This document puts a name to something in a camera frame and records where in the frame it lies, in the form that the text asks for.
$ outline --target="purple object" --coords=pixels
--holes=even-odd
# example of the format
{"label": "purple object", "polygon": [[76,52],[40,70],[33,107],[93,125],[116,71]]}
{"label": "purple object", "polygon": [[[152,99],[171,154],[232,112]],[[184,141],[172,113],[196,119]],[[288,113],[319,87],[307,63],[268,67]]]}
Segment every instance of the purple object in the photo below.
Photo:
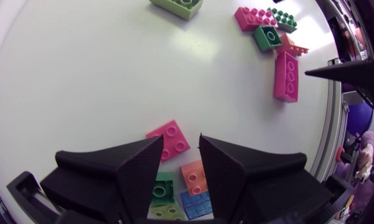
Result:
{"label": "purple object", "polygon": [[362,134],[368,123],[371,123],[371,113],[372,108],[366,103],[360,105],[351,105],[348,107],[350,112],[348,112],[347,117],[347,131],[350,134]]}

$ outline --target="black plastic part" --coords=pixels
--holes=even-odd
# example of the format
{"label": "black plastic part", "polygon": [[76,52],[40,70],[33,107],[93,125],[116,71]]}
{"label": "black plastic part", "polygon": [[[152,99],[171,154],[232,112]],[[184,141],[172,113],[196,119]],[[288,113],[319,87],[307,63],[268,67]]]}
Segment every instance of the black plastic part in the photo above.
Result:
{"label": "black plastic part", "polygon": [[105,224],[104,222],[92,219],[90,217],[87,217],[85,215],[82,215],[78,212],[75,212],[73,210],[67,210],[65,211],[61,217],[55,221],[54,224],[76,224],[76,223],[82,223],[82,224]]}
{"label": "black plastic part", "polygon": [[351,155],[348,155],[347,153],[345,152],[342,152],[340,154],[340,158],[342,159],[343,163],[351,163],[352,160],[353,160],[353,157]]}
{"label": "black plastic part", "polygon": [[95,152],[60,151],[58,164],[40,184],[48,198],[107,223],[145,218],[152,199],[163,137]]}
{"label": "black plastic part", "polygon": [[151,220],[146,218],[140,218],[137,220],[136,224],[227,224],[225,220],[221,220],[218,218],[212,220],[197,220],[197,221],[169,221],[169,220]]}
{"label": "black plastic part", "polygon": [[34,197],[40,190],[40,187],[30,172],[23,172],[7,185],[7,189],[33,222],[49,224],[54,223],[58,218],[58,214],[47,208]]}
{"label": "black plastic part", "polygon": [[304,169],[247,184],[242,196],[248,223],[297,214],[307,220],[316,216],[332,194]]}
{"label": "black plastic part", "polygon": [[349,83],[374,108],[374,62],[353,61],[306,71],[306,75]]}
{"label": "black plastic part", "polygon": [[307,224],[323,224],[333,219],[335,214],[345,206],[353,194],[353,187],[337,174],[328,177],[325,187],[332,192],[329,203],[320,210],[320,213],[307,221]]}
{"label": "black plastic part", "polygon": [[288,212],[309,218],[332,196],[304,170],[304,154],[261,152],[203,135],[199,149],[215,218],[260,223]]}

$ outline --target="yellow-green lego brick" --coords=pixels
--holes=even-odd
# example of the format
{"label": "yellow-green lego brick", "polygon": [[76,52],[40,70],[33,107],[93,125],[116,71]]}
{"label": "yellow-green lego brick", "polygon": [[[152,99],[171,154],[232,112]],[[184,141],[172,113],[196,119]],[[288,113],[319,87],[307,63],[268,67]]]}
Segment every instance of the yellow-green lego brick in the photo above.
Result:
{"label": "yellow-green lego brick", "polygon": [[203,0],[150,0],[183,19],[190,20],[202,7]]}
{"label": "yellow-green lego brick", "polygon": [[151,205],[149,211],[151,211],[154,217],[158,220],[185,221],[185,215],[176,203],[168,205]]}

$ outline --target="dark green lego brick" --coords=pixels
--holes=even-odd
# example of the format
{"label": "dark green lego brick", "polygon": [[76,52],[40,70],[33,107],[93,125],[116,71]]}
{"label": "dark green lego brick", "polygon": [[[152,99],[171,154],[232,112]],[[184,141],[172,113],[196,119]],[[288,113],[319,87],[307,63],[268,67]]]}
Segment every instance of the dark green lego brick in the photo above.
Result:
{"label": "dark green lego brick", "polygon": [[172,172],[159,172],[152,191],[153,205],[174,203],[174,178]]}
{"label": "dark green lego brick", "polygon": [[253,37],[262,52],[282,45],[282,41],[273,26],[257,27],[253,32]]}
{"label": "dark green lego brick", "polygon": [[185,221],[185,215],[176,203],[168,205],[151,205],[149,210],[158,220]]}
{"label": "dark green lego brick", "polygon": [[190,20],[202,7],[203,0],[150,0],[152,3]]}
{"label": "dark green lego brick", "polygon": [[286,12],[277,10],[276,8],[268,8],[273,13],[274,18],[278,22],[278,29],[287,33],[294,32],[297,28],[297,22],[294,17]]}

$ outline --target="orange lego brick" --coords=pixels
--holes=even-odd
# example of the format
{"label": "orange lego brick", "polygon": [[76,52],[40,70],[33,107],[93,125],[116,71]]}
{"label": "orange lego brick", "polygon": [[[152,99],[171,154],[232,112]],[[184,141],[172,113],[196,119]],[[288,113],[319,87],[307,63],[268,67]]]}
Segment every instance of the orange lego brick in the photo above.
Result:
{"label": "orange lego brick", "polygon": [[201,194],[208,190],[202,160],[182,165],[181,172],[191,196]]}
{"label": "orange lego brick", "polygon": [[296,46],[293,40],[291,40],[286,34],[283,34],[280,39],[282,41],[282,46],[276,47],[278,53],[287,52],[292,56],[297,57],[306,54],[309,51],[307,48]]}

